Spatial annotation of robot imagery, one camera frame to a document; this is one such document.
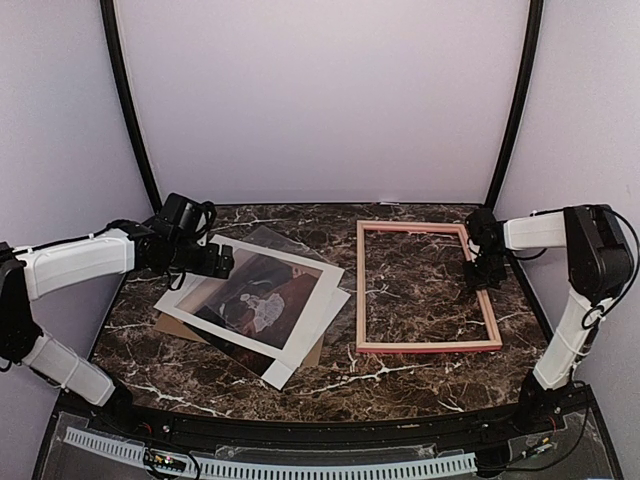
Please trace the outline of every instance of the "curved black frame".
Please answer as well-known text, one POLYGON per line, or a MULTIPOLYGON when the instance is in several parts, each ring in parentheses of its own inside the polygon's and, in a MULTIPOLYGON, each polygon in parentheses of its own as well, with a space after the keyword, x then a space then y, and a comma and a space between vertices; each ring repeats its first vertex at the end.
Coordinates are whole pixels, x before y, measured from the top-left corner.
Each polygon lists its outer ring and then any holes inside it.
POLYGON ((159 212, 162 208, 162 199, 160 198, 158 184, 153 177, 151 163, 149 162, 147 150, 144 147, 144 140, 142 139, 142 132, 140 131, 140 125, 138 123, 138 116, 136 115, 136 110, 133 105, 133 97, 131 96, 124 56, 122 55, 122 45, 120 44, 118 21, 113 0, 100 0, 100 8, 102 10, 102 23, 107 39, 113 78, 118 90, 118 97, 120 98, 122 115, 127 124, 131 147, 133 148, 138 169, 140 170, 140 176, 142 177, 144 188, 147 191, 147 197, 149 198, 151 207, 154 212, 159 212))
MULTIPOLYGON (((567 392, 559 402, 564 414, 583 411, 587 404, 590 405, 614 478, 622 478, 618 458, 591 387, 587 385, 567 392)), ((493 433, 482 426, 504 418, 515 408, 515 405, 504 405, 475 412, 397 421, 315 424, 229 420, 144 407, 136 407, 136 411, 153 426, 154 435, 149 438, 151 444, 156 439, 199 452, 215 453, 219 447, 228 446, 267 450, 345 451, 435 444, 438 452, 463 449, 465 452, 481 453, 504 448, 510 438, 521 435, 510 425, 496 429, 493 433)), ((79 397, 61 392, 45 431, 33 480, 42 475, 48 447, 62 412, 87 418, 90 428, 115 435, 122 434, 99 417, 93 417, 91 409, 79 397)), ((546 431, 548 428, 548 422, 543 419, 542 423, 535 425, 534 430, 546 431)))
POLYGON ((522 120, 522 112, 524 104, 527 100, 527 92, 529 91, 529 83, 531 82, 531 72, 533 71, 533 61, 536 56, 536 48, 538 46, 538 35, 540 33, 540 23, 542 22, 543 0, 531 0, 529 4, 529 18, 527 20, 527 31, 524 36, 524 46, 522 47, 522 58, 520 59, 520 70, 518 71, 518 79, 516 80, 516 88, 513 93, 513 101, 511 110, 509 111, 509 119, 507 127, 502 139, 502 146, 498 154, 498 161, 493 172, 493 178, 489 185, 489 192, 484 201, 484 206, 490 209, 496 207, 504 179, 509 168, 509 161, 513 153, 513 147, 518 136, 520 121, 522 120))

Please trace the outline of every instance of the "marble table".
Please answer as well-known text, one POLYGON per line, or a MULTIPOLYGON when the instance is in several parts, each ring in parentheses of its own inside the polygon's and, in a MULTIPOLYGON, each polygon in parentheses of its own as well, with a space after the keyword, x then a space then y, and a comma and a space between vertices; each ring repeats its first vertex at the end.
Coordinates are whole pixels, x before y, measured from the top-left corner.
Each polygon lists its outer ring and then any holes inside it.
MULTIPOLYGON (((376 355, 355 352, 356 221, 462 222, 469 205, 257 205, 218 207, 212 233, 242 239, 267 226, 346 271, 352 299, 325 336, 318 366, 302 367, 279 392, 215 348, 153 330, 166 279, 131 275, 97 339, 93 361, 135 403, 207 416, 298 422, 390 420, 513 403, 546 341, 509 270, 490 298, 498 352, 376 355)), ((368 232, 371 341, 486 338, 475 294, 462 280, 454 237, 368 232)))

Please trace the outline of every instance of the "black bracket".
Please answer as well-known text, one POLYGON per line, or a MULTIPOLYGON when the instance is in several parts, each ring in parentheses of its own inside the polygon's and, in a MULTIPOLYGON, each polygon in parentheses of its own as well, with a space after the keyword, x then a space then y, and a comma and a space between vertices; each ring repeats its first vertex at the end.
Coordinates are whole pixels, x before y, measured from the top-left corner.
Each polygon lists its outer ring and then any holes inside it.
POLYGON ((563 214, 571 286, 593 306, 618 297, 631 278, 633 262, 611 207, 566 207, 563 214))
POLYGON ((500 288, 500 283, 507 279, 502 225, 490 208, 479 208, 465 219, 469 239, 479 249, 473 252, 477 255, 475 261, 467 261, 462 266, 470 289, 500 288))
POLYGON ((42 335, 31 315, 24 265, 0 243, 0 357, 19 363, 42 335))

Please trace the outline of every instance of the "black cable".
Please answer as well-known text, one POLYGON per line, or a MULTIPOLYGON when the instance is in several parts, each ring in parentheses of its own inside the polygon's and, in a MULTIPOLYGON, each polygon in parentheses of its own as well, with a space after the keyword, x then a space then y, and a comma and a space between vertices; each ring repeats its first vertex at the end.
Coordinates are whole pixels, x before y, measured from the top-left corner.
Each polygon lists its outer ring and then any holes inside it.
POLYGON ((507 255, 509 255, 512 258, 515 258, 516 260, 521 260, 523 262, 526 262, 528 260, 535 260, 536 258, 540 258, 545 253, 547 253, 547 249, 543 248, 538 253, 536 253, 535 255, 531 255, 530 257, 519 257, 519 256, 517 256, 517 255, 515 255, 513 253, 513 250, 507 250, 507 255))
POLYGON ((602 313, 602 316, 604 317, 604 316, 608 315, 611 310, 613 310, 615 307, 618 306, 618 304, 627 295, 627 293, 629 293, 629 290, 631 290, 631 287, 633 287, 633 284, 635 283, 636 279, 638 278, 638 271, 640 270, 640 239, 638 239, 638 234, 637 234, 635 228, 633 228, 631 223, 629 223, 629 220, 627 220, 624 216, 622 216, 621 214, 619 214, 618 212, 616 212, 615 210, 613 210, 611 208, 604 207, 603 210, 606 211, 606 212, 611 213, 614 216, 616 216, 618 219, 620 219, 622 221, 622 223, 624 223, 627 226, 627 228, 631 232, 631 235, 633 236, 633 241, 636 244, 636 258, 635 258, 635 265, 634 265, 635 268, 633 270, 633 275, 631 275, 631 279, 629 280, 629 283, 627 283, 627 287, 620 294, 620 296, 618 298, 616 298, 613 301, 613 303, 609 306, 609 308, 607 308, 602 313))
POLYGON ((120 99, 120 108, 122 109, 122 115, 125 125, 127 126, 127 132, 129 133, 129 140, 131 141, 131 147, 136 157, 136 163, 138 164, 138 170, 140 171, 147 197, 154 212, 157 213, 162 208, 162 199, 160 198, 158 184, 156 183, 151 163, 149 162, 149 156, 147 155, 138 116, 133 103, 120 35, 118 33, 118 19, 114 0, 100 0, 100 9, 102 11, 104 34, 107 40, 107 50, 109 51, 109 58, 111 60, 111 69, 113 71, 118 98, 120 99))
POLYGON ((103 228, 102 230, 98 230, 95 233, 92 233, 91 235, 83 235, 81 237, 75 237, 75 238, 65 238, 63 240, 56 240, 54 242, 49 242, 49 243, 43 243, 42 245, 36 245, 35 247, 28 247, 28 248, 23 248, 22 250, 18 250, 18 251, 13 251, 13 255, 22 255, 24 253, 29 253, 29 251, 35 252, 38 250, 44 250, 45 248, 50 248, 50 247, 57 247, 58 245, 64 245, 65 243, 73 243, 73 242, 79 242, 81 240, 89 240, 90 238, 95 238, 99 235, 102 235, 103 233, 105 233, 107 230, 110 230, 111 227, 109 227, 108 225, 103 228))
POLYGON ((121 428, 116 427, 113 423, 107 421, 104 416, 102 415, 96 415, 96 413, 91 412, 96 418, 98 418, 100 421, 102 421, 103 423, 105 423, 108 427, 113 428, 115 431, 117 431, 118 433, 120 433, 121 435, 123 435, 126 438, 130 438, 132 440, 138 440, 142 443, 145 444, 145 447, 147 447, 147 442, 149 442, 150 445, 152 444, 157 444, 157 445, 164 445, 164 447, 171 449, 174 452, 177 453, 182 453, 183 455, 186 455, 187 457, 189 457, 189 459, 191 460, 191 462, 193 463, 193 466, 196 469, 196 476, 194 478, 194 480, 200 480, 200 475, 202 475, 202 467, 200 466, 200 464, 198 463, 198 461, 196 460, 196 457, 193 456, 193 454, 186 448, 183 447, 179 447, 178 445, 174 445, 171 442, 165 442, 164 440, 158 440, 157 438, 149 438, 149 437, 144 437, 142 435, 136 435, 134 433, 127 433, 124 430, 122 430, 121 428))
POLYGON ((513 100, 509 110, 509 117, 504 131, 504 137, 500 146, 500 153, 491 178, 487 198, 484 206, 494 210, 502 184, 507 175, 509 160, 516 143, 518 128, 524 111, 527 91, 531 82, 531 74, 533 72, 533 61, 536 56, 536 47, 538 45, 538 36, 540 34, 540 24, 542 22, 543 0, 530 0, 529 14, 527 17, 527 29, 524 36, 524 44, 522 46, 522 57, 520 58, 520 67, 518 69, 518 78, 513 92, 513 100))
MULTIPOLYGON (((598 205, 585 205, 585 206, 593 208, 593 207, 597 207, 598 205)), ((616 218, 621 220, 622 223, 624 223, 626 225, 626 227, 629 229, 629 231, 631 232, 631 235, 633 236, 633 241, 636 244, 636 258, 635 258, 635 262, 634 262, 633 274, 631 275, 631 278, 629 279, 629 282, 627 283, 627 286, 622 291, 620 296, 618 296, 618 298, 616 298, 613 301, 613 303, 609 306, 609 308, 607 308, 606 310, 604 310, 602 306, 596 305, 595 307, 591 308, 587 313, 585 313, 585 315, 582 317, 582 322, 581 322, 582 323, 582 328, 585 329, 585 330, 589 330, 590 328, 593 328, 594 326, 598 325, 600 323, 600 319, 602 317, 606 317, 609 314, 609 312, 611 312, 611 310, 613 310, 615 307, 618 306, 618 304, 627 295, 627 293, 629 293, 629 290, 631 290, 631 287, 633 287, 633 285, 635 284, 635 282, 636 282, 636 280, 638 278, 638 271, 640 271, 640 239, 638 238, 638 233, 636 232, 635 228, 633 228, 633 226, 631 225, 629 220, 627 220, 623 215, 621 215, 620 213, 616 212, 612 208, 605 207, 605 206, 600 206, 600 207, 605 212, 609 212, 612 215, 614 215, 616 218), (586 324, 587 318, 589 318, 589 316, 595 310, 600 310, 601 311, 600 318, 594 320, 591 324, 587 325, 586 324)))
MULTIPOLYGON (((574 385, 578 384, 581 385, 583 388, 586 387, 586 384, 582 381, 582 380, 576 380, 575 382, 573 382, 574 385)), ((588 393, 585 392, 585 395, 587 395, 587 406, 585 407, 585 411, 584 411, 584 421, 582 422, 582 428, 580 429, 580 434, 578 435, 578 438, 576 438, 575 443, 573 444, 573 446, 561 457, 557 458, 556 460, 554 460, 553 462, 544 465, 542 467, 533 467, 533 468, 509 468, 511 465, 524 460, 525 458, 530 458, 530 457, 518 457, 515 458, 513 460, 510 460, 507 463, 504 463, 502 465, 482 465, 482 464, 477 464, 478 466, 478 470, 479 471, 485 471, 485 472, 493 472, 493 471, 505 471, 505 472, 541 472, 543 470, 547 470, 548 468, 551 467, 555 467, 556 465, 558 465, 559 463, 564 462, 567 458, 569 458, 569 456, 576 450, 576 448, 578 448, 578 446, 580 445, 580 442, 582 441, 582 438, 584 437, 584 433, 587 429, 587 423, 588 423, 588 419, 589 419, 589 412, 591 410, 591 401, 589 400, 588 397, 588 393)))
MULTIPOLYGON (((187 239, 199 240, 200 238, 202 238, 203 235, 206 235, 213 227, 213 222, 216 219, 215 205, 213 204, 213 202, 207 201, 207 202, 203 202, 201 204, 201 207, 204 209, 204 216, 206 218, 205 223, 204 225, 202 225, 200 229, 196 230, 193 234, 189 236, 185 236, 185 238, 187 239)), ((178 276, 174 278, 170 268, 168 268, 164 274, 167 276, 167 289, 169 291, 175 292, 177 290, 180 290, 184 285, 184 282, 187 277, 186 267, 183 267, 180 270, 174 271, 173 273, 177 273, 178 276), (175 283, 176 280, 178 280, 178 284, 176 287, 174 287, 173 284, 175 283)))
POLYGON ((550 213, 558 213, 558 212, 563 212, 563 211, 564 211, 564 208, 554 208, 553 210, 540 210, 540 211, 533 212, 529 216, 530 217, 537 217, 538 215, 549 215, 550 213))

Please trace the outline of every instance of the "black metal pole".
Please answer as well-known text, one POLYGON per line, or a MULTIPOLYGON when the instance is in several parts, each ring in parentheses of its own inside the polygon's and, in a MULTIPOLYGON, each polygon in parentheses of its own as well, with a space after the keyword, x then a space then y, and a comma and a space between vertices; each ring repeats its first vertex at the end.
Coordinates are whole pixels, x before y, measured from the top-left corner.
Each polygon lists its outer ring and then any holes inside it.
POLYGON ((527 91, 529 90, 529 82, 531 81, 531 72, 533 70, 533 60, 536 56, 536 47, 538 45, 538 34, 540 33, 540 22, 542 20, 543 0, 531 0, 529 3, 529 19, 527 20, 527 31, 524 37, 524 46, 522 47, 522 58, 520 60, 520 70, 518 71, 518 80, 513 94, 511 103, 511 111, 507 120, 507 128, 502 139, 500 154, 496 168, 493 172, 489 192, 484 202, 484 206, 494 209, 498 202, 498 196, 507 175, 509 160, 513 152, 513 146, 516 143, 520 120, 524 104, 527 99, 527 91))
POLYGON ((113 69, 113 78, 116 82, 118 97, 120 97, 120 106, 122 107, 122 114, 129 132, 129 139, 149 202, 151 202, 153 210, 158 212, 162 208, 162 199, 160 198, 158 185, 153 177, 149 157, 144 148, 138 117, 133 106, 133 98, 131 97, 131 89, 129 88, 129 80, 122 55, 122 46, 120 45, 120 36, 118 35, 118 23, 113 0, 100 0, 100 7, 102 9, 102 23, 104 24, 104 33, 107 38, 111 68, 113 69))

